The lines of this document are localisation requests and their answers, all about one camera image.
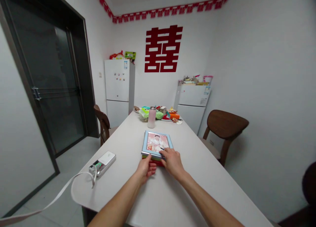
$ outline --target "floor tile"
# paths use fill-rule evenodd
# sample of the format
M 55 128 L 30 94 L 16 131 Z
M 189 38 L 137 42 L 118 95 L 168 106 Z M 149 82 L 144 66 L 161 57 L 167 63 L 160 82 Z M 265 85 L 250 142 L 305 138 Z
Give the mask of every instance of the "floor tile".
M 84 227 L 82 216 L 74 215 L 71 218 L 71 220 L 70 220 L 69 224 L 67 225 L 67 227 Z
M 47 206 L 68 180 L 80 171 L 98 149 L 99 139 L 87 137 L 58 157 L 57 164 L 61 173 L 32 197 L 25 206 L 33 211 Z M 78 209 L 78 204 L 71 197 L 70 187 L 71 185 L 52 206 L 40 215 L 66 227 Z
M 26 207 L 21 207 L 14 215 L 26 214 L 32 212 Z M 37 214 L 27 218 L 24 221 L 10 225 L 10 227 L 61 227 L 59 224 Z
M 75 214 L 71 218 L 69 224 L 67 227 L 83 227 L 83 216 L 82 216 L 82 210 L 81 206 L 78 206 L 78 209 L 76 210 Z

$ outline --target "snack package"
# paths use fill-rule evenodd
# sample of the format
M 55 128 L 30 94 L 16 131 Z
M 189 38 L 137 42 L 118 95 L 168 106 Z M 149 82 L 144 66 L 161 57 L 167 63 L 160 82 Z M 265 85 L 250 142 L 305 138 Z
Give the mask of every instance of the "snack package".
M 134 62 L 136 59 L 136 52 L 125 52 L 125 58 L 129 58 L 131 62 Z
M 115 59 L 125 59 L 123 51 L 119 53 L 114 53 L 110 56 L 110 60 L 115 60 Z

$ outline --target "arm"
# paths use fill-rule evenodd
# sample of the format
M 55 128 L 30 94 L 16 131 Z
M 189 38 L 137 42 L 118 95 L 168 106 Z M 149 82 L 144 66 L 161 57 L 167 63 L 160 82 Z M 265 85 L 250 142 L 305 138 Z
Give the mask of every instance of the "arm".
M 149 163 L 151 155 L 139 162 L 136 172 L 119 192 L 93 218 L 88 227 L 119 227 L 125 223 L 138 196 L 139 190 L 148 177 L 155 174 L 156 164 Z
M 163 165 L 190 195 L 208 226 L 243 227 L 184 170 L 178 151 L 166 148 L 160 153 L 166 158 L 166 161 L 162 160 Z

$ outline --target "white refrigerator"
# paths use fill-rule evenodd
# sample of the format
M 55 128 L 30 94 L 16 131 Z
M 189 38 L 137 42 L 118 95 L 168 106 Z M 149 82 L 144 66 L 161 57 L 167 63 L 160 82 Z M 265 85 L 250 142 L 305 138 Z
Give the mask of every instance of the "white refrigerator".
M 118 127 L 133 111 L 135 65 L 129 60 L 105 60 L 106 115 Z
M 200 129 L 210 93 L 210 86 L 182 85 L 177 88 L 174 110 L 178 110 L 178 114 L 196 135 Z

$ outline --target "sticker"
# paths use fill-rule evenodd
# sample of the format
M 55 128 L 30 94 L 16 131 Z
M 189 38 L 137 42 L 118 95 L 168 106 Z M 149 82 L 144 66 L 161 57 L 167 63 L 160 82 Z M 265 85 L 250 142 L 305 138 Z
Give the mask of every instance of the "sticker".
M 208 95 L 210 93 L 211 87 L 205 86 L 204 95 Z
M 206 105 L 206 102 L 207 102 L 207 98 L 202 98 L 200 105 Z

